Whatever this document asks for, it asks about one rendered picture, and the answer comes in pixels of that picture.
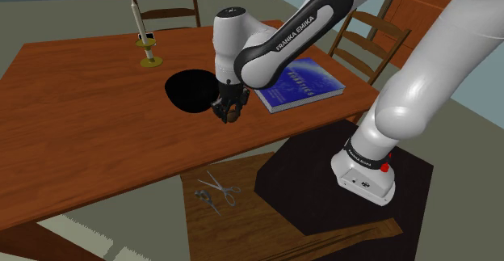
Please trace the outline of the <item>brass candle holder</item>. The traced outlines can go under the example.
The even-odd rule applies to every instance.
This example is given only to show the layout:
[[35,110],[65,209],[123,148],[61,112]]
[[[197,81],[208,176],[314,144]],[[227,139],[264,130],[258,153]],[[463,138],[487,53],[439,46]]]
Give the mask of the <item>brass candle holder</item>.
[[160,57],[155,57],[152,53],[152,47],[156,44],[155,39],[146,38],[147,43],[143,39],[136,41],[136,46],[145,50],[146,58],[142,59],[140,64],[145,68],[153,68],[162,64],[163,60]]

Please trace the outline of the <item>wooden door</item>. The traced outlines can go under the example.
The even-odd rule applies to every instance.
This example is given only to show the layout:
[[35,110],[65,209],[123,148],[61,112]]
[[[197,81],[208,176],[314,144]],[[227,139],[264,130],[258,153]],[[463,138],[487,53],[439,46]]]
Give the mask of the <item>wooden door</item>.
[[409,29],[390,63],[401,68],[433,22],[451,0],[385,0],[378,16],[402,30]]

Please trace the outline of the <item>black bowl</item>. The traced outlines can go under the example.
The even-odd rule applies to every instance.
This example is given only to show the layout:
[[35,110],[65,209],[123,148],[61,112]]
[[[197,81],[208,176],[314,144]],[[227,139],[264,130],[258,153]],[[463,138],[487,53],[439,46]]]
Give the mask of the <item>black bowl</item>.
[[205,112],[219,96],[215,74],[203,69],[185,69],[170,76],[164,85],[169,100],[188,113]]

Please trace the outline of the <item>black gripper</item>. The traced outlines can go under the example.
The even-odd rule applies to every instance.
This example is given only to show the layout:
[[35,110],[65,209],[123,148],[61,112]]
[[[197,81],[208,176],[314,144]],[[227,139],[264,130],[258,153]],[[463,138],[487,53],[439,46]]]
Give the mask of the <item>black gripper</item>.
[[227,84],[218,82],[220,98],[211,104],[214,114],[225,124],[228,122],[230,106],[235,104],[237,116],[241,115],[242,108],[247,104],[250,90],[242,83]]

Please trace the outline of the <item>wooden dining table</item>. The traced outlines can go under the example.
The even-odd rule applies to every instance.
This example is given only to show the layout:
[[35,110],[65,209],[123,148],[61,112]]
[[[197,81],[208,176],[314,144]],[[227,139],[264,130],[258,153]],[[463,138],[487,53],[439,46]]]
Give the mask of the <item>wooden dining table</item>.
[[319,48],[343,93],[271,114],[251,96],[239,119],[177,109],[164,85],[213,71],[212,29],[156,33],[144,68],[136,36],[25,44],[0,79],[0,252],[42,261],[101,261],[40,222],[135,188],[364,112],[377,91]]

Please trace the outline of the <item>white candle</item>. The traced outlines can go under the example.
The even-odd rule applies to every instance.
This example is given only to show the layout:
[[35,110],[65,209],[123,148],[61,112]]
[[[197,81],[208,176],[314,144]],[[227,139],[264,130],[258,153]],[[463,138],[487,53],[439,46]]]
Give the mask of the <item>white candle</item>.
[[142,41],[142,44],[144,45],[146,56],[150,61],[153,61],[153,54],[151,51],[151,47],[149,46],[149,38],[146,36],[144,24],[141,20],[141,13],[138,9],[137,4],[133,0],[131,0],[131,8],[132,8],[132,13],[133,13],[135,21],[136,21],[138,31],[141,35],[141,41]]

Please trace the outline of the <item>large silver scissors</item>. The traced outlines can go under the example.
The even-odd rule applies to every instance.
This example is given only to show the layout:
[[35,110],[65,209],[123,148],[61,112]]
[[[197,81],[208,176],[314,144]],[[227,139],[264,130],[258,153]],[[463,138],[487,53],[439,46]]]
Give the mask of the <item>large silver scissors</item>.
[[240,193],[242,190],[241,188],[239,187],[236,187],[236,186],[232,186],[232,187],[223,187],[219,182],[218,180],[209,172],[207,171],[207,173],[210,175],[210,177],[212,178],[212,180],[214,181],[214,184],[212,183],[207,183],[207,182],[204,182],[203,180],[200,180],[199,179],[199,182],[205,184],[205,185],[208,185],[209,187],[213,187],[219,191],[221,191],[224,196],[225,196],[225,199],[227,201],[227,203],[234,207],[236,205],[236,200],[235,198],[233,197],[233,192],[234,193]]

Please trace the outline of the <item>small grey scissors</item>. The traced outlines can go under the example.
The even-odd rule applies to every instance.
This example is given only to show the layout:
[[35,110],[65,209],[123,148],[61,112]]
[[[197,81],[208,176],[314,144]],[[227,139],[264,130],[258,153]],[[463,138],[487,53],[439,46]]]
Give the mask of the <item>small grey scissors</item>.
[[196,190],[195,191],[195,196],[204,201],[205,203],[207,203],[211,208],[213,208],[215,210],[215,212],[220,215],[220,212],[217,210],[216,206],[214,205],[214,203],[212,202],[212,197],[210,196],[210,194],[206,191],[206,190]]

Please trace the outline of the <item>low wooden side table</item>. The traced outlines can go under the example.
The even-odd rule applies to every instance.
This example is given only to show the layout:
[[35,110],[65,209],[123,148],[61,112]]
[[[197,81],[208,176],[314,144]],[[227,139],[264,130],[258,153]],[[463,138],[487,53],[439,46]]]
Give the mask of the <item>low wooden side table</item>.
[[[313,261],[358,242],[391,238],[402,230],[392,218],[304,235],[254,192],[256,173],[271,157],[259,154],[189,170],[181,175],[191,261]],[[214,184],[236,186],[234,207]],[[220,212],[195,196],[206,190]]]

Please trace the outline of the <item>blue book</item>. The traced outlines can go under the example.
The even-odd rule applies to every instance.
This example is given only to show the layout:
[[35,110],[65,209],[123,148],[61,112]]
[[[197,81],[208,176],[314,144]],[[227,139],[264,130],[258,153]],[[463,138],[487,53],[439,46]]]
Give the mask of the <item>blue book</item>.
[[341,95],[345,88],[312,58],[306,57],[292,61],[274,86],[254,92],[273,114]]

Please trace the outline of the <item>light wooden ladder-back chair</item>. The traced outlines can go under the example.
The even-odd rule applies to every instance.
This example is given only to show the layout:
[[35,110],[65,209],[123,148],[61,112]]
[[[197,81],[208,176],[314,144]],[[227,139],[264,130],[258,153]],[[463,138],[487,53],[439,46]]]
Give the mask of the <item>light wooden ladder-back chair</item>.
[[[374,43],[372,40],[364,38],[360,34],[355,32],[349,32],[347,30],[352,19],[357,19],[362,23],[376,28],[379,31],[384,32],[396,39],[395,44],[391,47],[389,51],[385,51],[381,46]],[[363,74],[369,77],[367,83],[371,86],[376,79],[381,75],[386,65],[391,61],[393,56],[396,54],[400,46],[407,39],[408,35],[411,33],[410,29],[401,30],[396,25],[387,22],[377,16],[371,15],[367,12],[353,10],[346,18],[345,21],[338,32],[328,55],[332,57],[336,54],[338,57],[342,58],[347,63],[351,64],[353,67],[358,69]],[[372,69],[369,65],[361,61],[358,57],[350,54],[348,51],[338,48],[338,45],[342,38],[346,38],[349,41],[357,44],[360,48],[378,56],[382,59],[381,63],[377,68]]]

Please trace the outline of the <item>black robot stand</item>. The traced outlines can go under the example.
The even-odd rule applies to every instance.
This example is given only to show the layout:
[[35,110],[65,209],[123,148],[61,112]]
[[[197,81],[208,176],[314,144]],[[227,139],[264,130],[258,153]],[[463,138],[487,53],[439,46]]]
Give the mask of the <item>black robot stand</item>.
[[401,234],[359,242],[317,261],[414,261],[434,167],[395,147],[396,191],[380,207],[337,183],[331,158],[357,129],[348,120],[296,135],[261,167],[255,192],[305,235],[392,217]]

